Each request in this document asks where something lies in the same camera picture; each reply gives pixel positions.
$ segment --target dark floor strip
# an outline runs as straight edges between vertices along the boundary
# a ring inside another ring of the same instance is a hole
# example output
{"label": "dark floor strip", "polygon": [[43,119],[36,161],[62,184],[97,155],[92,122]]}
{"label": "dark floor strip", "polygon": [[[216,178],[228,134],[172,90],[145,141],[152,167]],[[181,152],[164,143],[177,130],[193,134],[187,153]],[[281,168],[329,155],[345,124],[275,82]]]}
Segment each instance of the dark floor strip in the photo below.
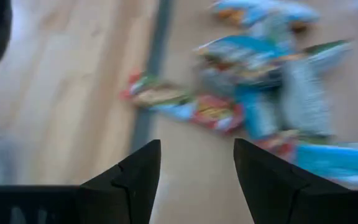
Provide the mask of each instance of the dark floor strip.
{"label": "dark floor strip", "polygon": [[[149,60],[146,70],[156,76],[160,76],[160,70],[165,53],[165,45],[169,36],[170,13],[173,0],[160,0],[156,25],[149,52]],[[134,131],[130,153],[135,152],[150,141],[150,130],[153,123],[154,112],[147,110],[138,110],[135,119]]]}

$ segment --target wooden floor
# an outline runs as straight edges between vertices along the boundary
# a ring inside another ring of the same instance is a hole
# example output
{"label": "wooden floor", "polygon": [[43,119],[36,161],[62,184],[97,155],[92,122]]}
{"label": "wooden floor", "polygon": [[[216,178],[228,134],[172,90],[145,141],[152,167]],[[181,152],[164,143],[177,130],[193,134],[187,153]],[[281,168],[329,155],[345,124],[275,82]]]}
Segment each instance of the wooden floor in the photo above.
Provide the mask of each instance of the wooden floor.
{"label": "wooden floor", "polygon": [[0,134],[20,184],[77,184],[127,155],[134,109],[118,99],[143,66],[156,0],[13,0],[0,63]]}

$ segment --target plastic wrapper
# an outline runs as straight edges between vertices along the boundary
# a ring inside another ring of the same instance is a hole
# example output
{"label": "plastic wrapper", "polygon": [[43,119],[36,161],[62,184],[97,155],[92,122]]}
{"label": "plastic wrapper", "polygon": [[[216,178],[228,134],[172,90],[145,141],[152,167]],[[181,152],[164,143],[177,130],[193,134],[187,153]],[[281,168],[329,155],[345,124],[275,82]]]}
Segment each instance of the plastic wrapper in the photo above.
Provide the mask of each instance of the plastic wrapper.
{"label": "plastic wrapper", "polygon": [[271,11],[282,12],[294,29],[318,20],[318,13],[306,4],[274,0],[220,0],[213,4],[214,13],[232,24],[250,27]]}
{"label": "plastic wrapper", "polygon": [[230,95],[236,84],[271,88],[281,84],[282,55],[273,45],[244,35],[231,35],[196,49],[200,74],[218,93]]}
{"label": "plastic wrapper", "polygon": [[280,131],[277,104],[270,91],[259,91],[246,86],[236,88],[236,99],[242,105],[248,135],[253,140],[264,139]]}
{"label": "plastic wrapper", "polygon": [[350,189],[358,189],[358,148],[299,144],[296,165]]}
{"label": "plastic wrapper", "polygon": [[232,100],[196,94],[150,75],[133,76],[122,96],[138,106],[222,133],[233,131],[244,120],[240,105]]}
{"label": "plastic wrapper", "polygon": [[289,162],[296,162],[296,144],[298,132],[294,130],[280,131],[255,144],[273,155]]}
{"label": "plastic wrapper", "polygon": [[281,109],[285,124],[304,134],[332,135],[323,84],[307,58],[283,64]]}
{"label": "plastic wrapper", "polygon": [[311,67],[318,73],[327,72],[338,66],[351,50],[348,40],[337,40],[325,44],[319,44],[304,49]]}
{"label": "plastic wrapper", "polygon": [[295,52],[295,38],[290,30],[287,18],[280,11],[270,12],[266,17],[256,22],[248,33],[252,37],[265,40],[276,46],[284,54]]}

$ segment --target candy bar wrapper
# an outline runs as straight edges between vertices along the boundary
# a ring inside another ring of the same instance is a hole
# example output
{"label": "candy bar wrapper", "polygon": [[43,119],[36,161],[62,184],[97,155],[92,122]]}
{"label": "candy bar wrapper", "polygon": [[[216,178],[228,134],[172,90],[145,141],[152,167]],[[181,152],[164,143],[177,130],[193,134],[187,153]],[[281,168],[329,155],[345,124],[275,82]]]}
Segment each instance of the candy bar wrapper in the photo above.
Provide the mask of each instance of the candy bar wrapper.
{"label": "candy bar wrapper", "polygon": [[242,105],[246,130],[252,140],[265,139],[280,130],[280,119],[272,93],[246,86],[236,88],[236,99]]}
{"label": "candy bar wrapper", "polygon": [[289,163],[294,163],[296,162],[297,134],[295,130],[280,131],[268,138],[255,141],[255,144]]}
{"label": "candy bar wrapper", "polygon": [[323,73],[340,64],[351,50],[348,40],[338,40],[326,44],[319,44],[304,49],[310,66],[316,72]]}
{"label": "candy bar wrapper", "polygon": [[331,136],[323,84],[308,60],[287,60],[283,65],[283,83],[281,109],[285,124],[312,136]]}
{"label": "candy bar wrapper", "polygon": [[271,11],[282,12],[288,21],[312,23],[319,15],[305,4],[274,0],[220,0],[213,6],[214,13],[230,23],[250,27]]}
{"label": "candy bar wrapper", "polygon": [[132,77],[122,95],[138,106],[223,133],[236,129],[244,119],[241,107],[231,100],[194,94],[150,75]]}
{"label": "candy bar wrapper", "polygon": [[270,88],[281,84],[282,53],[273,45],[244,35],[231,35],[196,49],[201,77],[216,91],[232,93],[236,84]]}

